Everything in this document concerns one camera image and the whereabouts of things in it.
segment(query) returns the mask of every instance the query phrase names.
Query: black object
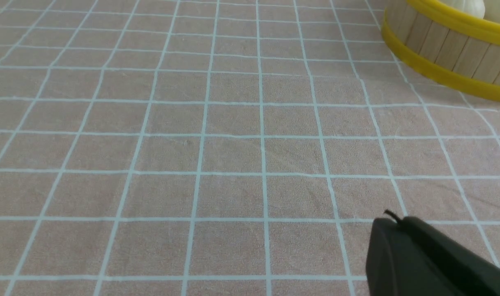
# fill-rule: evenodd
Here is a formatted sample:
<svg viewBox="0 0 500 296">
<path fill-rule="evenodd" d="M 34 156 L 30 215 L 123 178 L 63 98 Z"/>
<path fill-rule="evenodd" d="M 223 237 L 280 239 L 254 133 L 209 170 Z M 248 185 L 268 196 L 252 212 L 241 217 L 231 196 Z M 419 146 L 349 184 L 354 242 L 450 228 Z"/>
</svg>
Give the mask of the black object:
<svg viewBox="0 0 500 296">
<path fill-rule="evenodd" d="M 371 296 L 500 296 L 500 268 L 417 217 L 377 218 L 366 258 Z"/>
</svg>

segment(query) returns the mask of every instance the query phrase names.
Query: yellow band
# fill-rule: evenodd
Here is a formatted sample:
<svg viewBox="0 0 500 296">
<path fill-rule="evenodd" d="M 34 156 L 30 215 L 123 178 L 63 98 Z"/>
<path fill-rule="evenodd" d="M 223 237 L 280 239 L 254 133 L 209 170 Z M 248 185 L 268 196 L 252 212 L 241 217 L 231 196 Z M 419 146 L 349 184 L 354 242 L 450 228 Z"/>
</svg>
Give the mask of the yellow band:
<svg viewBox="0 0 500 296">
<path fill-rule="evenodd" d="M 416 11 L 434 22 L 475 39 L 500 45 L 500 24 L 479 19 L 438 0 L 406 0 Z"/>
<path fill-rule="evenodd" d="M 421 73 L 422 75 L 443 84 L 444 86 L 449 86 L 449 88 L 454 88 L 455 90 L 460 90 L 467 94 L 479 96 L 484 99 L 500 102 L 500 86 L 467 78 L 444 69 L 417 55 L 401 43 L 401 41 L 399 41 L 399 39 L 394 35 L 387 25 L 386 17 L 383 22 L 381 34 L 383 35 L 383 39 L 385 39 L 385 43 L 392 50 L 392 52 L 416 72 Z"/>
</svg>

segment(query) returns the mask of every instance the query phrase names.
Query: fabric surface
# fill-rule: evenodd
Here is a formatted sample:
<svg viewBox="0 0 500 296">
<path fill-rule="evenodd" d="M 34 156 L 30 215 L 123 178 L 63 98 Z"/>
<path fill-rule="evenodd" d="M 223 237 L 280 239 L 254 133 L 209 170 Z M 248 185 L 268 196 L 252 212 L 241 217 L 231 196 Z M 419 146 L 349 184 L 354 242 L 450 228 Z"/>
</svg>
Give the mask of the fabric surface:
<svg viewBox="0 0 500 296">
<path fill-rule="evenodd" d="M 386 0 L 0 0 L 0 296 L 367 296 L 373 219 L 500 266 L 500 104 Z"/>
</svg>

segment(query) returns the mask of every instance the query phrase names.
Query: wooden tub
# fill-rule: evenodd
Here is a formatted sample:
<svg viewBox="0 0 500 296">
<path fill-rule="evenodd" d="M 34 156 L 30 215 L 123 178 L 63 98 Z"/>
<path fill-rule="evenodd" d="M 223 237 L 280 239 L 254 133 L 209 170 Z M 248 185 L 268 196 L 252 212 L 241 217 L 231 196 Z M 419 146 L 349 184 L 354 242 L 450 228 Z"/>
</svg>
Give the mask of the wooden tub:
<svg viewBox="0 0 500 296">
<path fill-rule="evenodd" d="M 418 73 L 500 101 L 500 24 L 438 0 L 389 0 L 382 34 L 392 52 Z"/>
</svg>

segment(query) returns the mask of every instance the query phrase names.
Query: wooden bucket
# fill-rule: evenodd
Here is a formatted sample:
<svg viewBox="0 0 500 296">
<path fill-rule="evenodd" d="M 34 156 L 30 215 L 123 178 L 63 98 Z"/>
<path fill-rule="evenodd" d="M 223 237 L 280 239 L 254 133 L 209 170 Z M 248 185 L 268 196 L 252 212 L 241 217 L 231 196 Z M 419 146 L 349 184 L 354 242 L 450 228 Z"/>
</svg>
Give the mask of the wooden bucket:
<svg viewBox="0 0 500 296">
<path fill-rule="evenodd" d="M 392 52 L 418 73 L 500 101 L 500 24 L 438 0 L 389 0 L 382 34 Z"/>
</svg>

